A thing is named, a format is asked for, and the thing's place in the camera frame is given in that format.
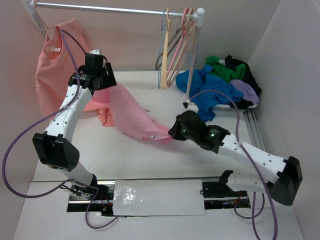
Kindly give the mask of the pink t shirt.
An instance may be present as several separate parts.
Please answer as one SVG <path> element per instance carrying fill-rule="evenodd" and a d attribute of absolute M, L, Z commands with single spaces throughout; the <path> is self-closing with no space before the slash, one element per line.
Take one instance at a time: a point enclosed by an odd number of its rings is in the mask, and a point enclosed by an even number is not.
<path fill-rule="evenodd" d="M 116 127 L 134 139 L 162 143 L 172 140 L 169 128 L 150 118 L 119 82 L 116 86 L 95 91 L 84 110 L 96 111 L 103 126 Z"/>

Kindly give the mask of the blue wire hanger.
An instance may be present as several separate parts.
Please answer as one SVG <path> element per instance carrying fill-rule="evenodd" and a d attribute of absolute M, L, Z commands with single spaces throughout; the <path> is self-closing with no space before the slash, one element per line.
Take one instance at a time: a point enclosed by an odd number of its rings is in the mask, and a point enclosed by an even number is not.
<path fill-rule="evenodd" d="M 156 62 L 156 67 L 158 71 L 158 88 L 159 89 L 167 88 L 167 83 L 166 83 L 167 69 L 166 69 L 166 66 L 164 69 L 162 69 L 159 64 L 160 58 L 163 54 L 163 50 L 165 47 L 165 40 L 163 40 L 163 34 L 166 34 L 166 29 L 167 29 L 167 20 L 165 20 L 165 11 L 163 11 L 162 20 L 161 20 L 161 30 L 160 30 L 159 55 Z"/>

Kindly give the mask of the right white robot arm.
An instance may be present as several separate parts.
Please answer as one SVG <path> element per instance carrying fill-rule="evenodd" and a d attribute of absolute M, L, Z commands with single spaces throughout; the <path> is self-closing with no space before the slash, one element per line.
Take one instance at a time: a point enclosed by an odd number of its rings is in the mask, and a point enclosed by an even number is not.
<path fill-rule="evenodd" d="M 291 206 L 303 180 L 300 161 L 267 153 L 251 144 L 237 140 L 229 130 L 206 125 L 200 116 L 187 110 L 176 117 L 168 134 L 177 141 L 190 140 L 203 150 L 236 160 L 257 172 L 257 176 L 226 170 L 219 179 L 218 190 L 223 196 L 248 191 L 269 194 L 284 206 Z"/>

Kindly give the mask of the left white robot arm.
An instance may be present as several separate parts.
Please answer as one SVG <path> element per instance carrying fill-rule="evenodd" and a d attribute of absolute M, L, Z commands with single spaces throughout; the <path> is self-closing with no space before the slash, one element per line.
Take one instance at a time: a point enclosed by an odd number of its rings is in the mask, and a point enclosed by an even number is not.
<path fill-rule="evenodd" d="M 69 78 L 61 111 L 43 133 L 35 133 L 32 142 L 40 162 L 63 173 L 81 187 L 88 200 L 97 197 L 97 178 L 80 163 L 80 152 L 72 144 L 76 125 L 95 92 L 116 86 L 111 63 L 99 49 L 85 54 L 84 65 Z"/>

